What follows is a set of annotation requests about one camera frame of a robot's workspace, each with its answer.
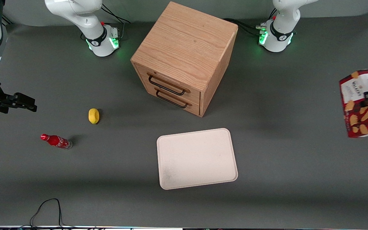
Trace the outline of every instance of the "plastic tray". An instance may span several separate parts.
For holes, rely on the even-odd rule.
[[[238,178],[231,134],[226,128],[172,134],[157,140],[160,186],[178,189]]]

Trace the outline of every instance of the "red box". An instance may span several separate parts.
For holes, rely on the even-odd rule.
[[[340,80],[340,96],[349,137],[368,136],[368,107],[362,108],[368,92],[368,70],[359,70]]]

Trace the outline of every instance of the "red bottle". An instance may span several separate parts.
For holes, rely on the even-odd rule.
[[[58,147],[64,150],[69,150],[72,147],[72,141],[61,138],[57,135],[42,134],[41,140],[48,142],[53,147]]]

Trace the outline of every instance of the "lemon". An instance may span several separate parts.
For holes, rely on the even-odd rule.
[[[99,122],[99,111],[97,109],[93,108],[89,110],[89,121],[92,124]]]

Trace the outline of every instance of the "wooden drawer cabinet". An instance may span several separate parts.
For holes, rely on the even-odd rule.
[[[233,23],[170,2],[131,62],[149,94],[202,117],[237,31]]]

